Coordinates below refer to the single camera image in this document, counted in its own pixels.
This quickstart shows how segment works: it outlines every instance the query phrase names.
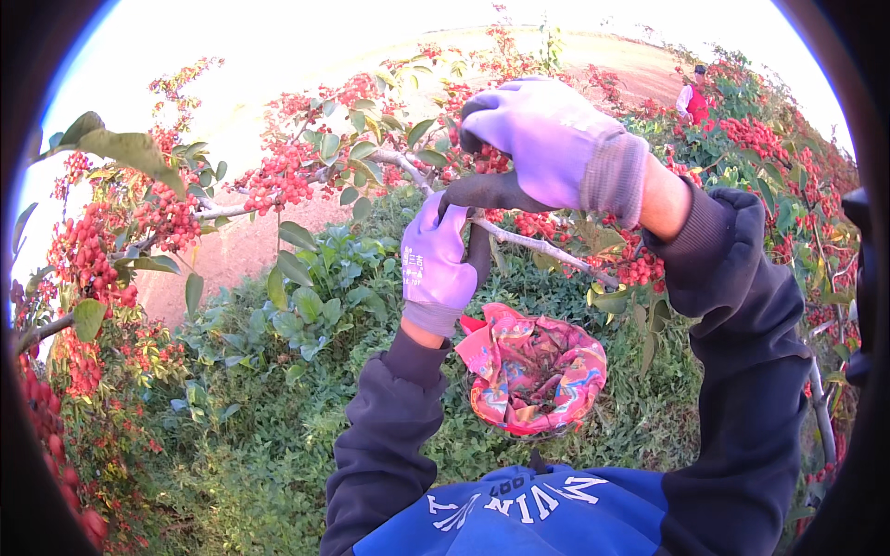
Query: person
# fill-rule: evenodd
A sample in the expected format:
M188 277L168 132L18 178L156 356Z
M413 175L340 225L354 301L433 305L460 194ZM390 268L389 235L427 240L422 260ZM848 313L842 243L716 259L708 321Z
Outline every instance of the person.
M680 120L692 125L701 125L702 121L708 121L708 101L701 96L701 86L705 83L705 67L701 64L695 67L695 83L690 83L680 90L680 96L676 97L676 111L680 113Z
M454 181L406 228L405 310L346 408L320 553L771 553L797 483L812 354L795 332L797 283L763 252L763 204L675 176L645 140L556 80L478 93L463 116L461 145L488 143L514 170ZM575 208L642 224L665 261L671 305L701 318L690 329L704 366L695 463L668 472L517 463L430 489L436 464L419 448L442 424L440 366L490 265L477 229L462 262L466 206Z

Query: sky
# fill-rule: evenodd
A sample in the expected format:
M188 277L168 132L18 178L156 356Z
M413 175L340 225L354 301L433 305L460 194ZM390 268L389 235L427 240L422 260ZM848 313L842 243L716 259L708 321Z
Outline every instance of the sky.
M646 25L703 60L713 60L708 43L741 50L756 68L766 65L782 77L804 116L823 136L830 137L831 126L836 125L838 145L853 153L843 113L827 79L769 0L697 4L694 16L683 4L663 0L501 3L515 24L539 24L546 9L549 22L563 31L644 38L639 26ZM497 16L478 0L389 0L385 4L338 0L325 11L326 5L290 0L121 0L82 41L81 50L69 55L67 71L44 114L41 151L48 148L53 133L65 131L87 110L99 112L111 130L148 130L150 107L158 99L149 93L148 83L202 56L223 57L226 65L190 85L189 93L204 101L193 130L198 134L202 125L210 129L215 118L231 112L235 99L254 96L252 100L267 101L275 93L296 90L299 76L349 59L357 50L422 41L425 31L482 26ZM52 222L61 217L61 202L49 195L53 180L62 175L64 158L62 154L27 170L17 210L7 216L14 219L32 202L39 203L25 229L25 253L12 270L12 277L20 282L45 265ZM88 193L83 184L75 188L69 215L77 215L77 208L88 202Z

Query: white shirt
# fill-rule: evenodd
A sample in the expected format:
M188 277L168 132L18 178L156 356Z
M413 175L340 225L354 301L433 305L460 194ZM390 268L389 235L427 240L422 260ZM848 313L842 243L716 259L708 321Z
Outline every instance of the white shirt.
M692 100L692 85L687 85L680 91L680 96L676 97L676 111L680 113L680 117L689 116L686 109L689 107L689 101Z

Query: sleeve cuff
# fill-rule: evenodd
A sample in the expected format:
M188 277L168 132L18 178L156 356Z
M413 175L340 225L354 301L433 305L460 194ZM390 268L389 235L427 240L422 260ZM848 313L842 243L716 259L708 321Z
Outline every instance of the sleeve cuff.
M678 282L709 276L724 260L735 237L735 209L711 198L691 180L680 176L692 190L692 208L680 233L665 243L643 231L643 241L664 259L666 269Z
M448 338L441 348L434 350L415 342L399 328L392 346L381 360L392 376L429 390L439 383L442 377L440 367L450 351L451 340Z

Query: blue hoodie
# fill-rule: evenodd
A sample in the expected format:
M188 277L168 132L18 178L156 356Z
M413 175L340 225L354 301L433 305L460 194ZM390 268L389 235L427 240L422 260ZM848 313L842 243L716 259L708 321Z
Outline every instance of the blue hoodie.
M515 465L430 490L436 466L419 448L442 422L439 367L451 346L428 349L399 331L346 408L322 555L772 552L800 466L812 356L795 333L804 301L789 269L763 253L761 201L689 186L677 238L644 233L665 261L674 309L701 317L690 330L705 368L698 460L665 473Z

